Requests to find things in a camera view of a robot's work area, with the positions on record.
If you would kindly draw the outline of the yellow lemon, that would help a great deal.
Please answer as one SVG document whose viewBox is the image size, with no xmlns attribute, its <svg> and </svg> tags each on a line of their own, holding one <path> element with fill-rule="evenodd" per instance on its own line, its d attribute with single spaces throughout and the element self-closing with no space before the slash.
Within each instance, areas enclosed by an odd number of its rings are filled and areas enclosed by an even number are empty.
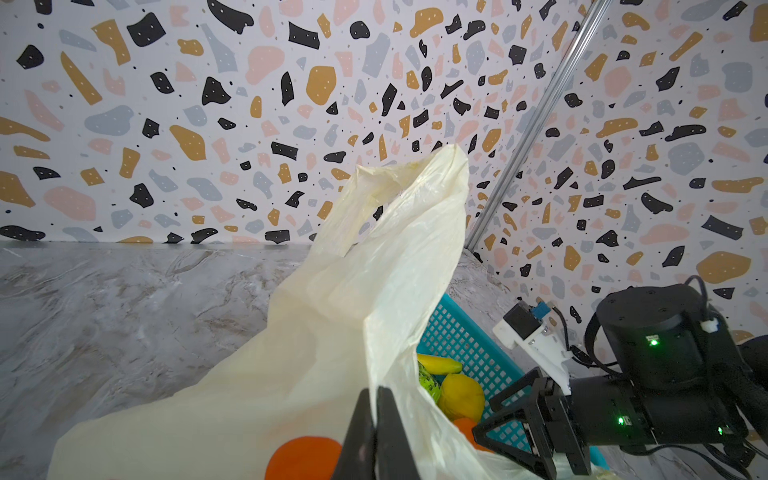
<svg viewBox="0 0 768 480">
<path fill-rule="evenodd" d="M 438 407 L 451 421 L 467 418 L 479 423 L 485 409 L 484 390 L 471 377 L 449 374 L 441 384 Z"/>
</svg>

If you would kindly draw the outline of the yellow banana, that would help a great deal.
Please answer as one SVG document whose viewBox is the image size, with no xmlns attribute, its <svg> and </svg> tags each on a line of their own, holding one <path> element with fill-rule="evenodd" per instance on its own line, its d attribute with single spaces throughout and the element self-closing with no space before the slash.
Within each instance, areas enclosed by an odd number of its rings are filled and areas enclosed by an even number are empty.
<svg viewBox="0 0 768 480">
<path fill-rule="evenodd" d="M 426 372 L 433 376 L 459 374 L 463 371 L 463 365 L 450 358 L 418 354 L 417 361 Z"/>
</svg>

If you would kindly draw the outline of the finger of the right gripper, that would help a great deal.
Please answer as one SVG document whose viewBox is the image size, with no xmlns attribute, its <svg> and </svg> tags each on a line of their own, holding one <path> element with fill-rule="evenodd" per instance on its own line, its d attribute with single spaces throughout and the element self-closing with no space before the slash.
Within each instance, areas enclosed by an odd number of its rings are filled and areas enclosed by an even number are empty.
<svg viewBox="0 0 768 480">
<path fill-rule="evenodd" d="M 499 412 L 503 408 L 505 401 L 509 400 L 514 395 L 523 392 L 526 388 L 531 387 L 534 381 L 541 377 L 542 374 L 539 367 L 530 370 L 518 380 L 513 382 L 510 386 L 503 388 L 499 393 L 495 394 L 490 399 L 489 403 L 491 410 L 494 413 Z"/>
<path fill-rule="evenodd" d="M 491 431 L 508 423 L 521 423 L 530 450 L 517 448 L 489 437 Z M 555 478 L 553 448 L 547 437 L 544 416 L 538 401 L 532 396 L 520 398 L 473 429 L 476 443 L 492 452 L 502 455 L 542 479 Z"/>
</svg>

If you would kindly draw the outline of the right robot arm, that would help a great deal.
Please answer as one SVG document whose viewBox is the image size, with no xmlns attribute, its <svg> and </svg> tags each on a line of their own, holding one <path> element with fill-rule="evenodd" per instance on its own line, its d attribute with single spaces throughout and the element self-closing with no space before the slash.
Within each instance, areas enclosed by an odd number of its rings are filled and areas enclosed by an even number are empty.
<svg viewBox="0 0 768 480">
<path fill-rule="evenodd" d="M 737 344 L 702 278 L 609 294 L 581 345 L 548 332 L 554 311 L 519 302 L 496 325 L 535 366 L 491 398 L 472 431 L 479 446 L 543 479 L 556 477 L 556 456 L 589 475 L 594 446 L 687 451 L 725 479 L 748 477 L 761 455 L 748 435 L 767 434 L 767 340 Z"/>
</svg>

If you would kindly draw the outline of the green fruit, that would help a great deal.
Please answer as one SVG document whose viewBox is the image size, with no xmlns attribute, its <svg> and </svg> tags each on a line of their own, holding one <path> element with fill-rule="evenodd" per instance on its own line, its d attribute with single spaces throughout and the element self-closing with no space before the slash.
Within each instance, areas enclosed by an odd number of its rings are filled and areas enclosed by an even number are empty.
<svg viewBox="0 0 768 480">
<path fill-rule="evenodd" d="M 442 395 L 441 385 L 421 363 L 418 364 L 418 370 L 421 387 L 429 394 L 435 403 L 438 403 Z"/>
</svg>

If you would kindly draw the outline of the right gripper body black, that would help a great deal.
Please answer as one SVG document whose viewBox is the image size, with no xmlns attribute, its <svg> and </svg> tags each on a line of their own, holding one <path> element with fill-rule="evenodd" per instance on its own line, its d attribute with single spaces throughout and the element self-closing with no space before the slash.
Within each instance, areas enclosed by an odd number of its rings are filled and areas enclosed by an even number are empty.
<svg viewBox="0 0 768 480">
<path fill-rule="evenodd" d="M 530 446 L 533 471 L 557 475 L 554 457 L 580 476 L 592 473 L 592 446 L 642 446 L 654 442 L 650 421 L 633 397 L 630 384 L 608 377 L 579 379 L 563 393 L 548 377 L 537 378 L 530 392 Z"/>
</svg>

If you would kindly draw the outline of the teal plastic basket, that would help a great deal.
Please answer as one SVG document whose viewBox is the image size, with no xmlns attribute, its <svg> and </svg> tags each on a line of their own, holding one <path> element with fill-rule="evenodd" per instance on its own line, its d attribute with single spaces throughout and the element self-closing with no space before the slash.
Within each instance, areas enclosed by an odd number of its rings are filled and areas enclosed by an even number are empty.
<svg viewBox="0 0 768 480">
<path fill-rule="evenodd" d="M 477 381 L 484 390 L 485 409 L 481 420 L 494 414 L 489 404 L 491 397 L 523 376 L 501 347 L 447 294 L 433 312 L 417 353 L 450 358 L 463 365 L 461 373 Z M 489 437 L 530 450 L 521 423 L 508 423 L 491 431 Z M 608 469 L 599 450 L 590 447 L 589 455 L 592 465 Z"/>
</svg>

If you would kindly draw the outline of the yellow plastic bag orange prints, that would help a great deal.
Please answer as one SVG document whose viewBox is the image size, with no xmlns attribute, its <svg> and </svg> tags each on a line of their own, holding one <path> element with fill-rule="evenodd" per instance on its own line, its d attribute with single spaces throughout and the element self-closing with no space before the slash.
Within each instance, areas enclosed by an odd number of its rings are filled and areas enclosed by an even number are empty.
<svg viewBox="0 0 768 480">
<path fill-rule="evenodd" d="M 524 479 L 476 450 L 419 383 L 416 350 L 459 262 L 468 159 L 455 145 L 360 167 L 266 329 L 172 397 L 80 423 L 52 479 L 328 479 L 363 389 L 392 390 L 423 479 Z"/>
</svg>

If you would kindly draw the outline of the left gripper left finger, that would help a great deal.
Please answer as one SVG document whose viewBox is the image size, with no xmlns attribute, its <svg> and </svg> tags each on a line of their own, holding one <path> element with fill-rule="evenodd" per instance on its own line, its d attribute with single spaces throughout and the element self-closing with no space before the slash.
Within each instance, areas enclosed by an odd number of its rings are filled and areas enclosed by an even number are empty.
<svg viewBox="0 0 768 480">
<path fill-rule="evenodd" d="M 355 405 L 332 480 L 373 480 L 375 475 L 376 427 L 370 391 L 363 389 Z"/>
</svg>

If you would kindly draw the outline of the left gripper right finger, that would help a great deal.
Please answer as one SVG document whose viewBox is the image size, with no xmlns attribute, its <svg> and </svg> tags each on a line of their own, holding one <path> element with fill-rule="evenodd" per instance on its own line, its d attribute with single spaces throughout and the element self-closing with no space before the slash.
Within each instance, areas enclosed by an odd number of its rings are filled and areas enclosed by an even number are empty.
<svg viewBox="0 0 768 480">
<path fill-rule="evenodd" d="M 377 390 L 376 478 L 420 479 L 394 394 L 386 387 Z"/>
</svg>

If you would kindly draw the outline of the orange fruit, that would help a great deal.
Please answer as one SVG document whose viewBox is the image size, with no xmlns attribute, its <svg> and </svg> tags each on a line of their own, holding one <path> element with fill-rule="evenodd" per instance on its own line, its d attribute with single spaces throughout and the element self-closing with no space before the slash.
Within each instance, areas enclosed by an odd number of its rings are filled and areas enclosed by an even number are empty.
<svg viewBox="0 0 768 480">
<path fill-rule="evenodd" d="M 473 428 L 477 425 L 477 423 L 474 420 L 463 417 L 463 418 L 457 418 L 453 420 L 452 423 L 454 426 L 456 426 L 459 429 L 459 431 L 464 435 L 467 441 L 476 450 L 490 453 L 490 450 L 488 448 L 485 448 L 484 446 L 478 444 L 474 438 Z"/>
</svg>

